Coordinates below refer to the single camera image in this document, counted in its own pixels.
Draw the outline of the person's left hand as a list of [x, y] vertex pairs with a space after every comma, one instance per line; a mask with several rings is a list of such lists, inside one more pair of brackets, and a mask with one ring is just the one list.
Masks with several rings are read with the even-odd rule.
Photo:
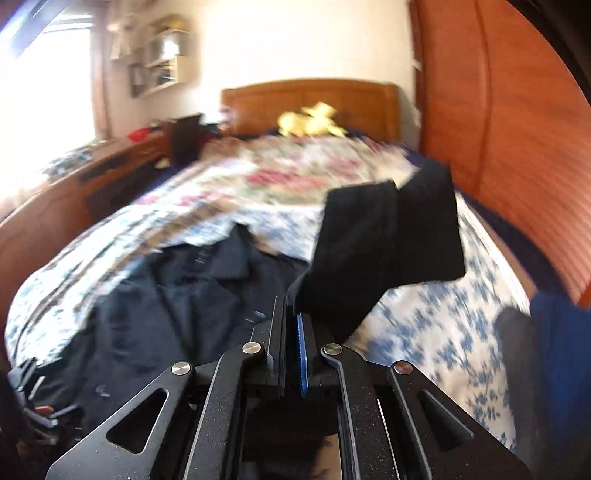
[[48, 417], [54, 412], [54, 409], [51, 406], [44, 405], [36, 406], [34, 411], [41, 416]]

